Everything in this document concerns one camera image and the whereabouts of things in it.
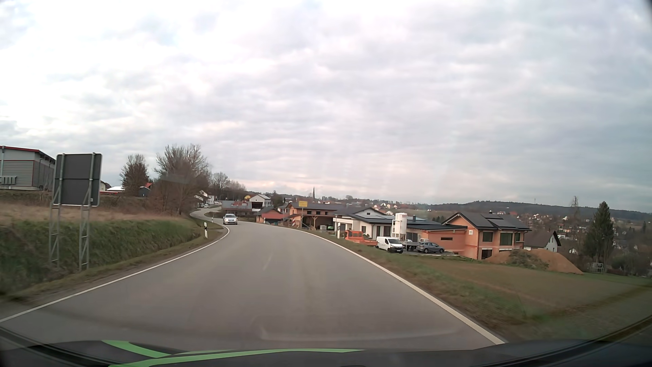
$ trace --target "center line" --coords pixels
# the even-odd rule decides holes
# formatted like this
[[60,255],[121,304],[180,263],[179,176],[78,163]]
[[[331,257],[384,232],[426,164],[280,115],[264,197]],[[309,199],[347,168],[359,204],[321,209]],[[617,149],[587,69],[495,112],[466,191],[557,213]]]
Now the center line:
[[269,265],[269,261],[272,259],[272,255],[269,255],[269,258],[267,258],[267,262],[265,263],[265,266],[263,266],[263,271],[267,269],[267,265]]

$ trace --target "metal frame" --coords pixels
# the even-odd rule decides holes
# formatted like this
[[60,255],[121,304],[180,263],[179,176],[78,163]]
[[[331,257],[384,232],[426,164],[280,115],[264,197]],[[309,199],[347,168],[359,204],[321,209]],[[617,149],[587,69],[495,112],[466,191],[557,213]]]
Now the metal frame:
[[80,247],[79,247],[79,259],[80,259],[80,271],[83,270],[83,266],[86,266],[86,269],[89,268],[90,264],[90,249],[89,245],[91,243],[91,190],[93,189],[93,165],[95,164],[95,153],[91,154],[91,173],[88,178],[88,189],[86,189],[86,196],[84,196],[83,203],[80,206]]
[[[52,195],[52,201],[50,201],[50,230],[48,235],[48,263],[56,263],[59,267],[59,224],[61,223],[61,188],[63,186],[63,165],[65,163],[65,154],[61,154],[61,170],[59,171],[59,187]],[[57,175],[54,174],[52,177],[52,187],[55,185]],[[52,221],[52,212],[57,211],[56,221]]]

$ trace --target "dirt pile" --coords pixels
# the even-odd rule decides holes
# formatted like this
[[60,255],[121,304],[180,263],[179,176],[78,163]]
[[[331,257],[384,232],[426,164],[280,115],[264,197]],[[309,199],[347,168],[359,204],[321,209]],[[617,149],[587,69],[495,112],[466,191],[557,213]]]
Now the dirt pile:
[[545,249],[532,249],[530,251],[517,249],[502,251],[484,261],[492,264],[510,264],[523,266],[530,269],[552,270],[554,272],[583,274],[562,254]]

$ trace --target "asphalt road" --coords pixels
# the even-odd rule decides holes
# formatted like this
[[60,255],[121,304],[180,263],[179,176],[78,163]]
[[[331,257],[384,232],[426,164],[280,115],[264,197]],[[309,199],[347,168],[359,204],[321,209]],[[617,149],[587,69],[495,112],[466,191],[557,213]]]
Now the asphalt road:
[[0,327],[40,342],[110,339],[186,350],[493,345],[321,238],[257,223],[228,228],[201,251]]

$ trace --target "window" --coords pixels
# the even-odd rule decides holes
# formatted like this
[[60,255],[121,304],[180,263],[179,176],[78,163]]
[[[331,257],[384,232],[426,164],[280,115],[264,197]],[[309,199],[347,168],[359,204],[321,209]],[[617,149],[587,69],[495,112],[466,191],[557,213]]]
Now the window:
[[513,235],[513,233],[501,233],[500,234],[500,245],[501,246],[511,246],[512,245],[512,235]]

